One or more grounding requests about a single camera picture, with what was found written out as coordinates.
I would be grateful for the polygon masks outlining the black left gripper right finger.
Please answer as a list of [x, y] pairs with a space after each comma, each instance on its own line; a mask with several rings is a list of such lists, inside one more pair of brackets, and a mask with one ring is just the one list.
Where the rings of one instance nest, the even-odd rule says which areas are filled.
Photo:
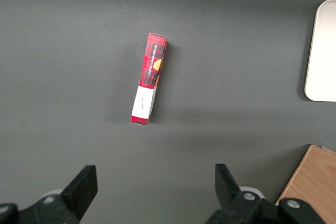
[[215, 191], [221, 209], [206, 223], [324, 223], [301, 199], [284, 198], [276, 206], [251, 190], [241, 190], [225, 164], [215, 165]]

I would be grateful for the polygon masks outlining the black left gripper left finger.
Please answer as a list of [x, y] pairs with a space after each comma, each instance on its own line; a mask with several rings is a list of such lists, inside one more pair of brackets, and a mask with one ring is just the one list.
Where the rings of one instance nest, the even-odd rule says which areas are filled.
[[1, 204], [1, 223], [79, 223], [97, 192], [96, 166], [87, 165], [60, 194], [44, 196], [23, 210]]

